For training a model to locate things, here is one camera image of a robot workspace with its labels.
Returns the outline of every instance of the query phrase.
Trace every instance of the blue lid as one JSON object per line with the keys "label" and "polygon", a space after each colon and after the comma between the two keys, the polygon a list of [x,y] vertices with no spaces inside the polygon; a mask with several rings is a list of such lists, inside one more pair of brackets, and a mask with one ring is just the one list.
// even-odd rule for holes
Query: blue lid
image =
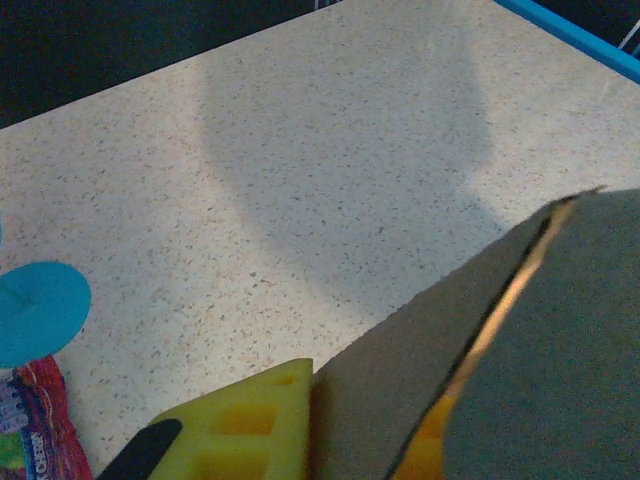
{"label": "blue lid", "polygon": [[64,347],[89,313],[84,276],[57,262],[38,262],[0,276],[0,368],[14,368]]}

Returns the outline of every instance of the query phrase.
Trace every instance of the blue rim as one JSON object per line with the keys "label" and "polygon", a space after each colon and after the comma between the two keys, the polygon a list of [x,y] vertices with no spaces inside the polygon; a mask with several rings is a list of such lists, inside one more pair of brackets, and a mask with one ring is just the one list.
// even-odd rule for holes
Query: blue rim
{"label": "blue rim", "polygon": [[534,25],[640,84],[640,60],[538,5],[532,0],[495,0]]}

